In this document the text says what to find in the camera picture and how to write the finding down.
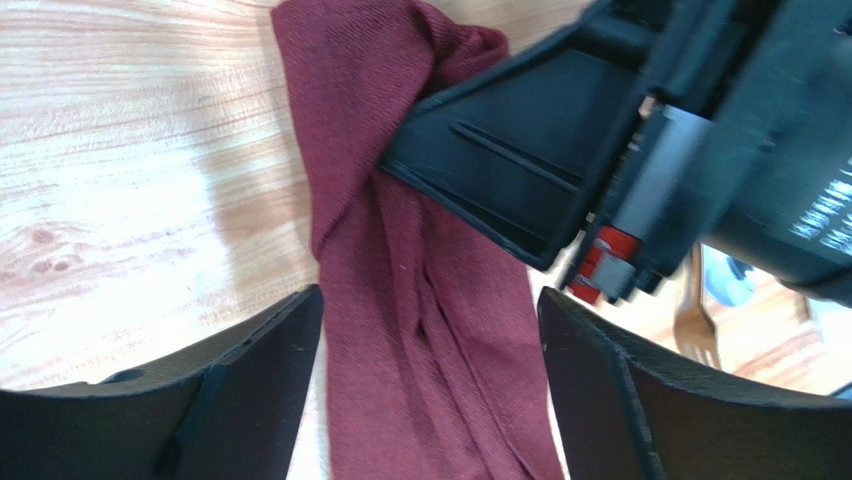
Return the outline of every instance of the metal fork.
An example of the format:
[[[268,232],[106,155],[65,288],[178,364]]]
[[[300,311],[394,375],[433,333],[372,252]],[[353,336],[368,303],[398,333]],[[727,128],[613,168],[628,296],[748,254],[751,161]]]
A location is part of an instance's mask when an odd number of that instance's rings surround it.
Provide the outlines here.
[[[674,322],[674,337],[681,355],[717,370],[722,369],[717,326],[704,308],[704,252],[692,250],[687,264],[687,286]]]

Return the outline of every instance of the wood grain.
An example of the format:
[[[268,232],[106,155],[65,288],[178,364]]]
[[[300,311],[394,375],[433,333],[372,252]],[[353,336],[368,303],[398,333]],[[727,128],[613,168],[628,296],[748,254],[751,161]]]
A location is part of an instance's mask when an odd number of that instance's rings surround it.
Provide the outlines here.
[[[100,381],[316,279],[276,3],[0,3],[0,387]],[[517,51],[588,2],[434,3],[503,30]],[[601,311],[672,346],[677,285]],[[787,345],[820,348],[803,331],[767,353],[773,365],[795,353]],[[323,348],[300,478],[327,474]],[[819,363],[755,361],[740,373],[794,386]]]

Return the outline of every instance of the maroon cloth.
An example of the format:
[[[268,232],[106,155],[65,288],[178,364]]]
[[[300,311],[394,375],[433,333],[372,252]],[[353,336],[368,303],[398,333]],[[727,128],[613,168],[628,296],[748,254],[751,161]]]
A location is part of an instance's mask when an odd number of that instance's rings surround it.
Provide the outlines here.
[[[334,478],[561,478],[523,265],[376,168],[415,101],[506,38],[416,0],[272,18],[313,198]]]

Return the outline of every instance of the black plastic part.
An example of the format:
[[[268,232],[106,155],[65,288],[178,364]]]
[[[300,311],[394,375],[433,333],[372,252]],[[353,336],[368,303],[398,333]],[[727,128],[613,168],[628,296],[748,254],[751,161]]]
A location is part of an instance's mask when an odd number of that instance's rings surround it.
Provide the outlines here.
[[[852,402],[693,362],[553,289],[538,314],[572,480],[852,478]]]
[[[0,391],[0,478],[284,478],[322,307],[308,287],[104,383]]]
[[[790,233],[838,172],[852,180],[849,18],[850,0],[599,1],[416,105],[381,166],[538,269],[585,230],[564,288],[642,178],[656,139],[638,110],[653,97],[713,127],[609,300],[653,292],[702,240],[852,305],[852,200],[814,241]]]
[[[638,25],[607,33],[624,23],[601,2],[578,24],[423,100],[381,167],[547,268],[585,224],[637,120],[638,72],[588,53],[612,58],[626,47],[623,62],[637,63],[654,34]]]

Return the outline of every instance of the fabric fold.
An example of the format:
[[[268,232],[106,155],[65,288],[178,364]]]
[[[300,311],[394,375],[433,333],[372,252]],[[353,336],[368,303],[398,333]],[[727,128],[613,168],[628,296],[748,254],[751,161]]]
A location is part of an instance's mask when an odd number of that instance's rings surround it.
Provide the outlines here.
[[[561,478],[524,266],[376,164],[419,99],[508,56],[413,0],[272,12],[311,187],[336,479]]]

